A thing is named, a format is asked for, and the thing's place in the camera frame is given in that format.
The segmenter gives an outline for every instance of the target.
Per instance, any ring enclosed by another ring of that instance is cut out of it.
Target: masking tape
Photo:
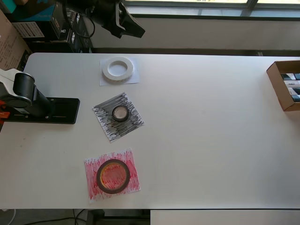
[[[111,74],[108,71],[109,66],[112,63],[119,63],[119,62],[123,62],[126,64],[126,66],[127,66],[126,72],[120,76]],[[127,80],[128,78],[130,78],[132,76],[132,73],[133,73],[133,64],[129,59],[124,58],[124,57],[114,57],[114,58],[109,59],[103,68],[104,76],[106,76],[109,80],[115,81],[115,82]]]
[[[125,170],[125,179],[124,179],[124,182],[116,189],[110,189],[108,187],[105,186],[103,180],[102,180],[102,175],[103,175],[103,172],[105,171],[105,169],[110,166],[110,165],[119,165],[121,166],[124,170]],[[118,159],[109,159],[107,161],[105,161],[98,169],[98,172],[97,172],[97,184],[98,184],[98,187],[100,188],[100,190],[102,190],[103,192],[105,193],[108,193],[108,194],[117,194],[119,192],[121,192],[122,190],[124,190],[128,183],[129,183],[129,180],[130,180],[130,172],[129,172],[129,168],[128,166],[121,160],[118,160]]]

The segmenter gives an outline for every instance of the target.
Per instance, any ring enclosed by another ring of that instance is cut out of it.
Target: box label
[[[12,22],[22,38],[44,38],[36,22]]]

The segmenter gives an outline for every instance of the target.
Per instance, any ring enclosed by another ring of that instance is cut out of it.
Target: brown tape roll
[[[121,192],[127,187],[129,180],[128,166],[118,159],[107,160],[99,167],[97,172],[98,187],[108,194]]]

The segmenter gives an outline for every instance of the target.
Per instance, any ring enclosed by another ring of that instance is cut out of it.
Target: window
[[[300,0],[258,0],[257,3],[267,3],[267,4],[300,4]]]
[[[300,21],[300,0],[123,0],[135,17]]]

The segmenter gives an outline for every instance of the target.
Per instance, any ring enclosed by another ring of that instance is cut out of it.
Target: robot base
[[[22,114],[14,108],[6,107],[3,112],[10,112],[5,122],[22,123],[56,123],[56,124],[75,124],[80,101],[77,98],[48,97],[52,104],[52,111],[45,117],[34,117]]]

